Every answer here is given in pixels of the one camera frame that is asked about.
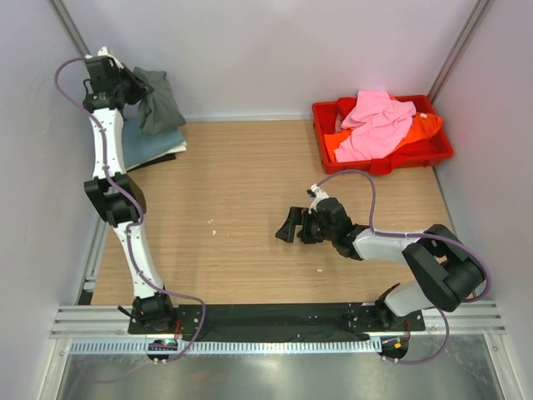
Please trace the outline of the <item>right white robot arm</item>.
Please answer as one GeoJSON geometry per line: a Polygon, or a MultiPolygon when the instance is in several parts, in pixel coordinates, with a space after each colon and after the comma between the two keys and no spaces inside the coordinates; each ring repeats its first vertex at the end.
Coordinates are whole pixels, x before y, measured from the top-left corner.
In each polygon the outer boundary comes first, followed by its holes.
{"type": "Polygon", "coordinates": [[[386,330],[422,309],[453,312],[489,283],[480,261],[446,226],[434,224],[419,233],[374,231],[354,223],[334,197],[315,200],[310,207],[291,207],[275,236],[286,243],[328,241],[341,256],[357,261],[407,265],[413,281],[390,287],[375,302],[376,322],[386,330]]]}

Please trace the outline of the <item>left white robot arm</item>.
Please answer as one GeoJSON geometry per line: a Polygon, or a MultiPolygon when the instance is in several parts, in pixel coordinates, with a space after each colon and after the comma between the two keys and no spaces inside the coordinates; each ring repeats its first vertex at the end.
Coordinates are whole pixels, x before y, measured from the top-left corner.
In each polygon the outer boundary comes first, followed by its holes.
{"type": "Polygon", "coordinates": [[[123,109],[138,103],[152,88],[109,55],[88,56],[84,62],[89,79],[84,82],[82,106],[95,142],[95,166],[84,190],[100,218],[113,228],[127,260],[134,297],[127,314],[130,329],[168,333],[177,314],[155,269],[144,224],[146,201],[127,174],[122,149],[123,109]]]}

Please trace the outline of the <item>grey t shirt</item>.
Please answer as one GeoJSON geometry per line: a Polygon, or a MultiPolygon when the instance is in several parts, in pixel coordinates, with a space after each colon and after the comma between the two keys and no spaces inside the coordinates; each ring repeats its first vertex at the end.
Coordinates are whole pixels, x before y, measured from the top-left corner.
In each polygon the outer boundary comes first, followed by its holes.
{"type": "Polygon", "coordinates": [[[167,133],[187,123],[179,110],[166,71],[135,67],[133,73],[152,88],[140,101],[137,110],[137,119],[144,134],[167,133]]]}

